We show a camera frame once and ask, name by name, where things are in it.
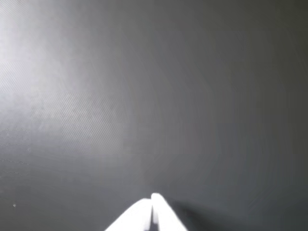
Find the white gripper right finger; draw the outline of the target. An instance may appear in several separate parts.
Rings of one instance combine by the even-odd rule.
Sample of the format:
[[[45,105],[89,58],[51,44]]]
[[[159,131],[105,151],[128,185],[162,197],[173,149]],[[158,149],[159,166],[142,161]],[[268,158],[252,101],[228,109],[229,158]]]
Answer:
[[[157,224],[159,231],[187,231],[187,228],[159,193],[152,193],[153,223]]]

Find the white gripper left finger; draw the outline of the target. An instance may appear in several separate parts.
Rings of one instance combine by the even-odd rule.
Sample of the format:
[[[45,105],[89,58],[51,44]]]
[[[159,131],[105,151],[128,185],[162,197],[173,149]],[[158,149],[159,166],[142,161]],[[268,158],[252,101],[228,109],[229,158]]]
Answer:
[[[140,199],[126,209],[105,231],[149,231],[152,220],[152,201]]]

